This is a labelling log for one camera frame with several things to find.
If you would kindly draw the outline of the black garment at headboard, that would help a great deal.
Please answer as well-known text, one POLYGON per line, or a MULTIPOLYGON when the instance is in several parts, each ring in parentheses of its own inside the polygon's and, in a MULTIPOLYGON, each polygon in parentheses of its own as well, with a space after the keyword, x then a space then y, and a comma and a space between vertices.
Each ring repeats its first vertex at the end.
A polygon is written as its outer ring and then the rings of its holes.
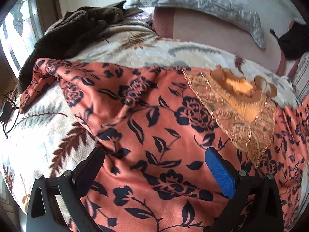
POLYGON ((296 60, 308 52, 308 25, 294 21, 291 28, 279 38, 273 29, 269 32, 276 38, 286 59, 296 60))

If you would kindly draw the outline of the orange floral print garment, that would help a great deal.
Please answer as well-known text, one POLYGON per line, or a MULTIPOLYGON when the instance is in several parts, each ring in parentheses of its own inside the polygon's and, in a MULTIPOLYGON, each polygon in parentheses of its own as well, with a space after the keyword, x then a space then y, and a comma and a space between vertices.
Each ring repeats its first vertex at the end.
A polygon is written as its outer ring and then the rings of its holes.
POLYGON ((229 202, 206 162, 209 147, 252 177, 274 176, 290 231, 308 165, 308 99, 279 107, 222 67, 132 69, 40 58, 20 112, 54 81, 104 150, 80 200, 100 231, 210 231, 229 202))

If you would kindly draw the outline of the striped floral pillow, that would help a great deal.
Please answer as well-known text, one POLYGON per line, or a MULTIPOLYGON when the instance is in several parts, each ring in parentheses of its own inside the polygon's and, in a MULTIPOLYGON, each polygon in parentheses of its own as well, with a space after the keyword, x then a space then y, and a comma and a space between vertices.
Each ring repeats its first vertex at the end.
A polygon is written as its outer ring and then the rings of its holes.
POLYGON ((295 90, 295 94, 299 102, 308 96, 309 87, 309 53, 304 53, 297 62, 296 71, 292 84, 295 90))

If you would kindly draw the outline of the dark brown fuzzy garment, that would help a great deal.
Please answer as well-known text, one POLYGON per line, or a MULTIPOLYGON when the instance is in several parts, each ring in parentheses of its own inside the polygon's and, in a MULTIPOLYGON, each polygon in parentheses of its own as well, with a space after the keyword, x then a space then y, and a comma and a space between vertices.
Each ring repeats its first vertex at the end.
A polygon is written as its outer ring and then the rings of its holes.
POLYGON ((30 85, 35 62, 39 58, 70 59, 101 37, 109 25, 124 19, 124 2, 107 7, 80 7, 67 12, 52 25, 35 44, 33 52, 21 68, 18 77, 18 93, 30 85))

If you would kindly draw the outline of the pink bed sheet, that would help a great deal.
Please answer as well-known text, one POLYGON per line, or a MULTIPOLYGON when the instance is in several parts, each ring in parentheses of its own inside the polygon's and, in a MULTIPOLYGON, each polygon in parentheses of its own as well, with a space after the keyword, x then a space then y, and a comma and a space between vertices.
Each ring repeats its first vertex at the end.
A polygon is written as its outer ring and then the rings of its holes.
POLYGON ((160 37, 213 46, 284 75, 285 56, 270 33, 265 33, 266 47, 261 49, 246 31, 203 12, 156 7, 152 22, 160 37))

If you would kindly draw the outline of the cream leaf-pattern fleece blanket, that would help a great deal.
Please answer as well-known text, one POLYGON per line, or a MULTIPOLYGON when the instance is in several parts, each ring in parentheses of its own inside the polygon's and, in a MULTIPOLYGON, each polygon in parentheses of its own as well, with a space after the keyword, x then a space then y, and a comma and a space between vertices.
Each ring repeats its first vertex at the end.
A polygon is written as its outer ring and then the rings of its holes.
MULTIPOLYGON (((75 58, 80 62, 112 62, 130 68, 185 66, 231 69, 252 81, 264 78, 264 91, 277 88, 274 98, 279 106, 297 107, 300 100, 287 77, 279 77, 261 64, 244 59, 242 69, 235 66, 247 50, 232 51, 191 41, 161 38, 143 26, 117 26, 112 35, 90 44, 75 58)), ((91 152, 94 141, 69 109, 57 83, 49 86, 25 114, 14 112, 8 136, 1 136, 1 173, 14 200, 28 211, 35 177, 57 176, 73 169, 91 152)))

